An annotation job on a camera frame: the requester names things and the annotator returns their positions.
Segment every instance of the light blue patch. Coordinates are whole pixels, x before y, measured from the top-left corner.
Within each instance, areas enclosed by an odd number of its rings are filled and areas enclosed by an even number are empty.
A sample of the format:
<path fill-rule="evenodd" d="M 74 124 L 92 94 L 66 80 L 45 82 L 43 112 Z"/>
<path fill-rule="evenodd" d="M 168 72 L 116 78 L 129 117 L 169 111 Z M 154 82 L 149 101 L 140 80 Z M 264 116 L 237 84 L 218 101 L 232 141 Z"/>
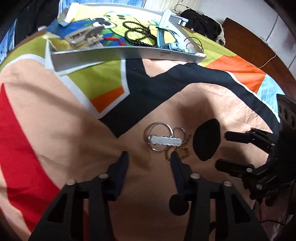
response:
<path fill-rule="evenodd" d="M 9 51 L 13 50 L 15 48 L 15 25 L 17 23 L 17 20 L 14 21 L 10 29 L 7 31 L 6 35 L 2 39 L 2 42 L 0 43 L 0 63 L 3 62 L 3 60 L 8 55 Z"/>
<path fill-rule="evenodd" d="M 284 92 L 276 81 L 266 74 L 257 95 L 271 106 L 274 112 L 278 115 L 278 103 L 276 94 L 284 95 Z"/>

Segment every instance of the black rubber tip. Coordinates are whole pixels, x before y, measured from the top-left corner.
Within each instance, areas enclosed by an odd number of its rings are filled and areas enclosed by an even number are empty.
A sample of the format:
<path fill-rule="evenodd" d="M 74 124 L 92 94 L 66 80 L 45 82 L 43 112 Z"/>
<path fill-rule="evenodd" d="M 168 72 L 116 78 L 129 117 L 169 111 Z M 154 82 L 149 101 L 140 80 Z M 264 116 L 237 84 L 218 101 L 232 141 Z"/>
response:
<path fill-rule="evenodd" d="M 170 198 L 169 207 L 172 214 L 176 216 L 182 216 L 188 212 L 189 203 L 185 201 L 180 195 L 175 194 Z"/>

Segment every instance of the bedspread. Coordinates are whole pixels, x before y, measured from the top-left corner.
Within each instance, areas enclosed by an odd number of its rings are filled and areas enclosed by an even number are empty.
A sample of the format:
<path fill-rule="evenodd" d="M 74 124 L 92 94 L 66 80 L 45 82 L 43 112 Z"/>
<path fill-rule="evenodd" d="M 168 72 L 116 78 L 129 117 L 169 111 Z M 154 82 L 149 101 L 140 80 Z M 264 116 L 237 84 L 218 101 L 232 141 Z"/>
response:
<path fill-rule="evenodd" d="M 213 157 L 201 161 L 190 139 L 183 162 L 210 181 L 230 180 L 253 206 L 241 180 L 214 164 L 219 158 L 265 163 L 262 150 L 227 142 L 224 133 L 251 127 L 278 133 L 276 94 L 283 92 L 235 53 L 188 34 L 201 40 L 207 54 L 199 65 L 129 59 L 58 76 L 44 69 L 42 36 L 10 53 L 0 66 L 0 207 L 23 240 L 68 179 L 92 179 L 122 151 L 129 152 L 130 166 L 121 196 L 110 202 L 115 236 L 183 240 L 188 214 L 169 211 L 176 193 L 169 162 L 143 138 L 158 121 L 194 136 L 201 124 L 217 119 L 221 143 Z"/>

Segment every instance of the white cable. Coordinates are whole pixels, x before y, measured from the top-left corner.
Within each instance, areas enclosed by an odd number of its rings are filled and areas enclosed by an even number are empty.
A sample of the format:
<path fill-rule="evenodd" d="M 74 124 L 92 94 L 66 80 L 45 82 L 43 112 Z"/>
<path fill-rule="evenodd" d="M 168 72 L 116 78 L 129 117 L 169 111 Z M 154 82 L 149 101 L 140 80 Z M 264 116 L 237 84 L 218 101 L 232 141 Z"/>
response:
<path fill-rule="evenodd" d="M 270 60 L 268 60 L 264 65 L 262 65 L 261 67 L 258 67 L 258 68 L 260 69 L 260 68 L 264 67 Z"/>

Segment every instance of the orange patch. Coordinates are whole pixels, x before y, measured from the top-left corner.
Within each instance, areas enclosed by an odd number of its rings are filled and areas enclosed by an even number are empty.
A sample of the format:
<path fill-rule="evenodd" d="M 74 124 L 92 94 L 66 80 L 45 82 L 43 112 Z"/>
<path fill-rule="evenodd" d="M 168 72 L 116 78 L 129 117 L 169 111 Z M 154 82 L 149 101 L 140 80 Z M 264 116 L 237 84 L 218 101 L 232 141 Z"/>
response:
<path fill-rule="evenodd" d="M 91 103 L 98 110 L 98 112 L 102 112 L 104 109 L 108 107 L 113 101 L 115 101 L 119 96 L 124 93 L 122 87 L 111 90 L 103 95 L 100 95 L 91 100 Z"/>
<path fill-rule="evenodd" d="M 263 82 L 263 79 L 266 75 L 261 69 L 258 69 L 256 66 L 245 61 L 238 55 L 223 55 L 205 67 L 233 73 L 239 82 L 247 86 L 255 93 L 258 92 L 259 87 L 261 86 L 261 83 Z"/>

